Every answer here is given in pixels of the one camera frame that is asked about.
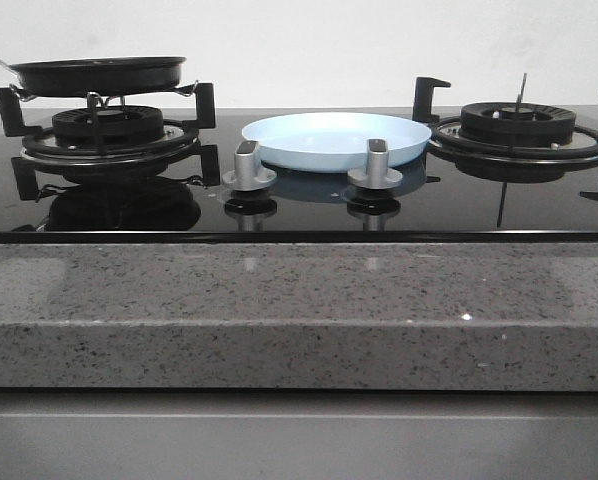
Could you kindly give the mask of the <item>light blue plate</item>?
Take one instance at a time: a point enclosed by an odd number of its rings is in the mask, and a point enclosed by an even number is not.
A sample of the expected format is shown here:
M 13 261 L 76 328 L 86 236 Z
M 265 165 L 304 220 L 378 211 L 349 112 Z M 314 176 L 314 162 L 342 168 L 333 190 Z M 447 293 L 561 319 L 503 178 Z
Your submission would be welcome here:
M 399 167 L 420 156 L 431 129 L 395 116 L 315 112 L 275 116 L 242 129 L 246 140 L 259 144 L 263 162 L 312 173 L 345 173 L 366 164 L 368 141 L 388 146 L 388 166 Z

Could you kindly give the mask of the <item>black frying pan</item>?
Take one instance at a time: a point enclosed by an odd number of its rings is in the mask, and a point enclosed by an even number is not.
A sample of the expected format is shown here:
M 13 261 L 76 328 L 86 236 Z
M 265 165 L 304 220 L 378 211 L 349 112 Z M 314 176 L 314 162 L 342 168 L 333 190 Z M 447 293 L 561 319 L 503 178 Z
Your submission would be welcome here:
M 0 65 L 23 90 L 39 97 L 124 96 L 176 87 L 186 61 L 181 56 L 71 59 Z

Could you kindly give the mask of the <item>silver left stove knob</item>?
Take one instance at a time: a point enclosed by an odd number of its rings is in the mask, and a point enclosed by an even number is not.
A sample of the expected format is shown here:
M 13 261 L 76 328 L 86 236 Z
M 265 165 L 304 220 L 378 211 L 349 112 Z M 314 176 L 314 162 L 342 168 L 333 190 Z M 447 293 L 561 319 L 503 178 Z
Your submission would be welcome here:
M 234 153 L 234 169 L 223 175 L 223 184 L 234 191 L 263 190 L 275 183 L 277 174 L 261 163 L 259 143 L 244 140 Z

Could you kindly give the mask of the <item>silver stove knob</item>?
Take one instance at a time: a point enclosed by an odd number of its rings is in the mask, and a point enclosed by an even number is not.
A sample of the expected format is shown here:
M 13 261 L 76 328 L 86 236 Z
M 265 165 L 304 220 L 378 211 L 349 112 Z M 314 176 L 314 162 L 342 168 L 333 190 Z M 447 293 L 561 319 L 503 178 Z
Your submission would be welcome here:
M 259 143 L 244 140 L 234 153 L 234 169 L 223 175 L 223 184 L 234 191 L 263 190 L 275 183 L 277 174 L 261 163 Z
M 400 186 L 403 174 L 390 168 L 388 160 L 387 142 L 383 139 L 369 139 L 365 167 L 350 169 L 347 172 L 348 182 L 368 190 L 386 190 Z

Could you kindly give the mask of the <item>black glass cooktop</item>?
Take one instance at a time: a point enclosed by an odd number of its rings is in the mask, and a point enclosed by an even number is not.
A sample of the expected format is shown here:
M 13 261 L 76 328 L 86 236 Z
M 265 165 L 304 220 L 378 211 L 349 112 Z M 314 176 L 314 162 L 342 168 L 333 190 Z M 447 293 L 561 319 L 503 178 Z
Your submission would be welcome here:
M 0 243 L 598 242 L 598 161 L 503 166 L 432 151 L 391 191 L 281 170 L 265 191 L 220 182 L 261 110 L 223 110 L 189 157 L 141 179 L 78 184 L 20 156 L 0 118 Z

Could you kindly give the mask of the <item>silver right stove knob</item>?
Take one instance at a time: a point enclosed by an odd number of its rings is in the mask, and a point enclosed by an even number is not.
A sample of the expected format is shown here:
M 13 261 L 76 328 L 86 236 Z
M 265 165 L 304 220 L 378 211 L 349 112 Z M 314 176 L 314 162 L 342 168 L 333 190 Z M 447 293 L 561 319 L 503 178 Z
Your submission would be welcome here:
M 386 190 L 400 186 L 403 174 L 390 168 L 388 160 L 387 142 L 383 139 L 369 139 L 365 167 L 350 169 L 347 172 L 348 182 L 368 190 Z

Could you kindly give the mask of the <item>grey speckled stone countertop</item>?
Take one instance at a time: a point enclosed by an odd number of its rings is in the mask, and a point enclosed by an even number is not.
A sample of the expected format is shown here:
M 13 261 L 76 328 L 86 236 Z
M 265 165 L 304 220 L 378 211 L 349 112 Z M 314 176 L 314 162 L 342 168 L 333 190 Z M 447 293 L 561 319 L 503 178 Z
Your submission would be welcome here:
M 598 391 L 598 244 L 0 245 L 0 387 Z

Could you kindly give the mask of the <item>black left burner grate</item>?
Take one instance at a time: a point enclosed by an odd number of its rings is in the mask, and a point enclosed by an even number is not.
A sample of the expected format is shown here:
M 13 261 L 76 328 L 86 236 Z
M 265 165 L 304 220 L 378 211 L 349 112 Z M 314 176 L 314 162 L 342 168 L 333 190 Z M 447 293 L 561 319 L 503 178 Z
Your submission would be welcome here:
M 14 86 L 0 88 L 0 116 L 7 137 L 20 137 L 22 149 L 13 159 L 13 166 L 19 170 L 30 169 L 63 176 L 105 176 L 126 170 L 147 170 L 156 174 L 173 162 L 190 155 L 201 153 L 198 140 L 204 129 L 216 127 L 214 86 L 211 83 L 195 83 L 175 90 L 195 99 L 193 120 L 171 120 L 163 116 L 164 135 L 155 141 L 138 145 L 113 146 L 104 143 L 97 118 L 98 108 L 126 106 L 121 98 L 118 105 L 95 92 L 86 95 L 87 106 L 94 125 L 95 146 L 78 148 L 60 146 L 51 126 L 27 125 L 24 122 L 20 103 L 29 94 Z

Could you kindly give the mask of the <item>black burner grate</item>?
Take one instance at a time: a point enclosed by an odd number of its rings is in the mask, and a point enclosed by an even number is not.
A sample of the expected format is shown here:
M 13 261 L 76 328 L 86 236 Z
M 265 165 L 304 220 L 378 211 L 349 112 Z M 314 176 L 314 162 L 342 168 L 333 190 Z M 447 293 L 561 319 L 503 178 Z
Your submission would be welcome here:
M 20 103 L 29 94 L 14 86 L 0 88 L 0 116 L 7 137 L 20 137 L 22 149 L 13 159 L 13 166 L 19 170 L 30 169 L 63 176 L 105 176 L 126 170 L 147 170 L 156 174 L 173 162 L 190 155 L 201 153 L 198 140 L 204 129 L 216 127 L 214 86 L 211 83 L 195 83 L 175 90 L 195 99 L 193 120 L 171 120 L 163 116 L 164 135 L 155 141 L 138 145 L 113 146 L 104 143 L 97 118 L 98 108 L 126 106 L 121 98 L 118 105 L 95 92 L 86 95 L 87 106 L 94 125 L 95 146 L 78 148 L 60 146 L 51 126 L 27 125 L 24 122 Z
M 524 100 L 527 78 L 523 77 L 514 102 Z M 451 160 L 485 162 L 495 165 L 515 165 L 522 168 L 538 166 L 580 166 L 598 163 L 598 131 L 576 123 L 574 132 L 563 136 L 473 133 L 461 127 L 460 113 L 442 118 L 432 112 L 433 95 L 437 88 L 450 83 L 433 77 L 418 77 L 415 81 L 412 119 L 432 130 L 428 148 L 435 155 Z

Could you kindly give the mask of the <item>black right burner grate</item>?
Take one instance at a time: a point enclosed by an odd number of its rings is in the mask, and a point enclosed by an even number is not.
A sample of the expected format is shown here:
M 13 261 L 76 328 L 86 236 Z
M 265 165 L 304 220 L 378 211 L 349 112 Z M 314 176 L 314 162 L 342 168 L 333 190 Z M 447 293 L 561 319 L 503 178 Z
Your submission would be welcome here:
M 524 100 L 527 78 L 523 77 L 514 102 Z M 460 113 L 442 118 L 432 112 L 433 95 L 437 88 L 450 83 L 433 77 L 418 77 L 415 81 L 412 119 L 432 130 L 428 148 L 435 155 L 451 160 L 485 162 L 495 165 L 515 165 L 522 168 L 538 166 L 580 166 L 598 163 L 598 131 L 576 123 L 574 132 L 563 136 L 473 133 L 461 127 Z

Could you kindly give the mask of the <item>grey cabinet front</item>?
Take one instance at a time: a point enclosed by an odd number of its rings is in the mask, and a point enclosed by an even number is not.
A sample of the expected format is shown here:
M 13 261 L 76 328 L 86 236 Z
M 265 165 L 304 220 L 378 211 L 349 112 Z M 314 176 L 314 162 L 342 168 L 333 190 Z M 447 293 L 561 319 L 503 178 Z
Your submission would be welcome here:
M 598 479 L 598 395 L 2 390 L 0 479 Z

